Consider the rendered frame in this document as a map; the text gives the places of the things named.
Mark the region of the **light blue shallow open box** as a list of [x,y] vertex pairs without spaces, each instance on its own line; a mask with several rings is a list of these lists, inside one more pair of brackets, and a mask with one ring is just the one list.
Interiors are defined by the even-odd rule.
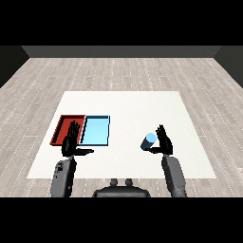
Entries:
[[107,146],[110,117],[108,115],[87,115],[80,136],[81,146]]

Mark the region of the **small blue can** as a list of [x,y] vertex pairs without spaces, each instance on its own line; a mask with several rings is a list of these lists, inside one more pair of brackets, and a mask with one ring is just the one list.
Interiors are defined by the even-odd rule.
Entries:
[[157,140],[157,136],[154,133],[148,133],[145,138],[143,139],[140,148],[145,150],[150,148]]

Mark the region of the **dark grey robot body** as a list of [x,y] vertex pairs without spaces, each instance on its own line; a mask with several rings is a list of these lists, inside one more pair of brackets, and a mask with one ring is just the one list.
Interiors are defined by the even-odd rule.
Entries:
[[118,180],[112,178],[110,185],[96,190],[93,197],[150,197],[147,190],[135,187],[131,178],[125,180],[124,186],[118,185]]

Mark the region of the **red shallow open box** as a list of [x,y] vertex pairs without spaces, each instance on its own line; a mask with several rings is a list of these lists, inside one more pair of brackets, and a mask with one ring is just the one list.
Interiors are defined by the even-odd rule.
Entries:
[[73,121],[80,125],[79,133],[81,134],[84,125],[84,119],[85,115],[62,115],[56,125],[55,131],[49,144],[52,146],[61,146],[65,136],[67,135],[70,123]]

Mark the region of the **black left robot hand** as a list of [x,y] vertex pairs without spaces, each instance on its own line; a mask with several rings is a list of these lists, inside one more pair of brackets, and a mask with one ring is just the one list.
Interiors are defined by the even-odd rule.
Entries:
[[80,125],[76,121],[72,121],[68,127],[67,135],[63,139],[62,155],[64,157],[85,156],[94,152],[93,149],[79,149],[77,147],[79,130]]

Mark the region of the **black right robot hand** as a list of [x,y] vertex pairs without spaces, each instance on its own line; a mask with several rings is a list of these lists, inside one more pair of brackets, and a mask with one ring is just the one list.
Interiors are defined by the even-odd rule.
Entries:
[[162,124],[157,128],[156,133],[159,140],[159,147],[146,148],[146,151],[149,151],[150,153],[153,154],[162,153],[163,155],[166,156],[172,155],[173,144],[169,139],[169,137],[167,136],[164,126]]

